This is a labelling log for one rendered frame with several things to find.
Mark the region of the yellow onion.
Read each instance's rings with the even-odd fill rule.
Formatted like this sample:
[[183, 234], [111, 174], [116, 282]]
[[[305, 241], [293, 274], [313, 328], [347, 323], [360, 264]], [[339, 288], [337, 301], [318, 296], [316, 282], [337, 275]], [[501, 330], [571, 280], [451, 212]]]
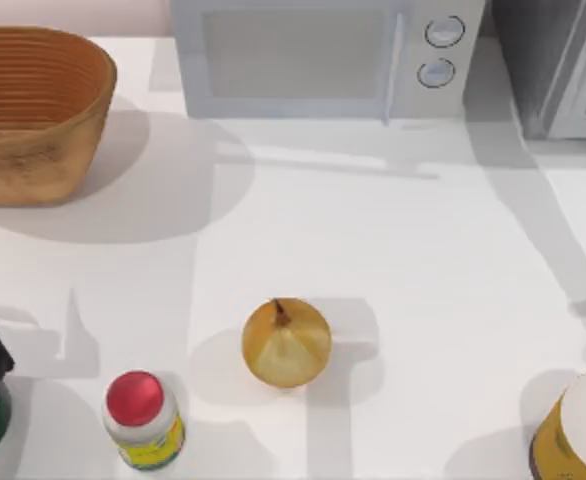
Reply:
[[333, 348], [331, 328], [310, 303], [274, 297], [247, 319], [242, 356], [252, 375], [280, 389], [308, 384], [326, 368]]

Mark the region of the pale microwave oven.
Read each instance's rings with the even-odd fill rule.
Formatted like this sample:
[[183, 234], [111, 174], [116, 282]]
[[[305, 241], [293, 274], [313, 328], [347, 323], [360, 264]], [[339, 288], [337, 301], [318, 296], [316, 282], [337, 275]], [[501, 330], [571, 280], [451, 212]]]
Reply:
[[[382, 121], [396, 15], [404, 37], [395, 119], [459, 115], [486, 0], [170, 0], [188, 114], [193, 118], [364, 118]], [[449, 48], [430, 21], [458, 16]], [[429, 89], [419, 67], [450, 60], [454, 79]]]

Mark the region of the microwave knob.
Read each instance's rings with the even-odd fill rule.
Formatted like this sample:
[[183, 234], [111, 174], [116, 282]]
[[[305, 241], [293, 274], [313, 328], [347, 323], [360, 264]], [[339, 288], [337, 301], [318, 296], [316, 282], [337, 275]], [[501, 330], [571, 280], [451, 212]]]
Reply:
[[432, 20], [425, 28], [425, 39], [434, 48], [452, 47], [464, 34], [464, 22], [454, 15]]
[[417, 79], [425, 88], [439, 89], [447, 86], [455, 77], [454, 64], [445, 58], [437, 58], [422, 64], [417, 71]]

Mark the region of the red capped white bottle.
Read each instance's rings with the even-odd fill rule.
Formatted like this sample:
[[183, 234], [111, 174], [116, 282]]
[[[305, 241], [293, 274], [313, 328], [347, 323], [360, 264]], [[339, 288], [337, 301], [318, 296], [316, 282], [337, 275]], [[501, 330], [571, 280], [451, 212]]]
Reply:
[[139, 471], [167, 466], [185, 442], [185, 422], [172, 389], [145, 370], [127, 371], [108, 385], [102, 419], [122, 460]]

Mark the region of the brown woven basket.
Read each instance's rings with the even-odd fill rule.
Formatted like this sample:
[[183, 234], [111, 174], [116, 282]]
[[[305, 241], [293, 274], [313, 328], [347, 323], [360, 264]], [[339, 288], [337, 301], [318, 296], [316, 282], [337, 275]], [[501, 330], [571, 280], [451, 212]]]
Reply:
[[0, 26], [0, 207], [55, 204], [78, 189], [116, 82], [112, 57], [85, 37]]

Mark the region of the yellow and white can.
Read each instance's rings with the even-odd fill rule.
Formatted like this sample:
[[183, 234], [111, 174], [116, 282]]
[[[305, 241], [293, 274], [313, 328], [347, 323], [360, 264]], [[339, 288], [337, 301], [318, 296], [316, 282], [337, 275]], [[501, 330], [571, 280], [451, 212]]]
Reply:
[[529, 465], [534, 480], [586, 480], [586, 373], [563, 391], [537, 429]]

